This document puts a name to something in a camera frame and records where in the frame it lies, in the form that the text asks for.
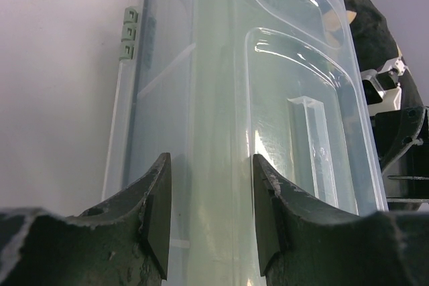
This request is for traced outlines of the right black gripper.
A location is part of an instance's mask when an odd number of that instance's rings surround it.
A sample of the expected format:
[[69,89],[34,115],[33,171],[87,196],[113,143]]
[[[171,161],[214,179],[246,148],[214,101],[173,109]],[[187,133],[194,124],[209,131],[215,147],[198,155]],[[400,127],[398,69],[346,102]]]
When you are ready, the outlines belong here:
[[371,124],[390,210],[428,203],[428,107],[378,113]]

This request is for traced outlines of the green plastic tool box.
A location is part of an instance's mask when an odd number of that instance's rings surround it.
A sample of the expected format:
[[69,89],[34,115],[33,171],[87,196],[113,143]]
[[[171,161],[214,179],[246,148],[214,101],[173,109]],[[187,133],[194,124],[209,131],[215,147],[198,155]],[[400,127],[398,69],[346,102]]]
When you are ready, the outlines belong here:
[[133,0],[103,197],[172,160],[166,285],[263,285],[251,159],[359,216],[387,208],[343,0]]

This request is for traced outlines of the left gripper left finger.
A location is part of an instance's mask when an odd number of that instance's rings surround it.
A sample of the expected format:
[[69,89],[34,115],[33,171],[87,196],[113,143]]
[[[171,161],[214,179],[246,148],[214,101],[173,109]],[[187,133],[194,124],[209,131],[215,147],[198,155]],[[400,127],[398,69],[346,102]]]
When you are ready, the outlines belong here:
[[160,285],[168,275],[172,167],[162,153],[79,216],[1,210],[2,285]]

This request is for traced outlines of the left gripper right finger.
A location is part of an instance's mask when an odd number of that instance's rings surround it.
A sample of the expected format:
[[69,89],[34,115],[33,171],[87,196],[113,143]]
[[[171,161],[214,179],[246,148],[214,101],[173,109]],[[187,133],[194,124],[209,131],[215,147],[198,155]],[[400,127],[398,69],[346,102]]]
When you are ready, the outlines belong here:
[[428,215],[360,217],[305,192],[253,156],[257,253],[268,285],[427,285]]

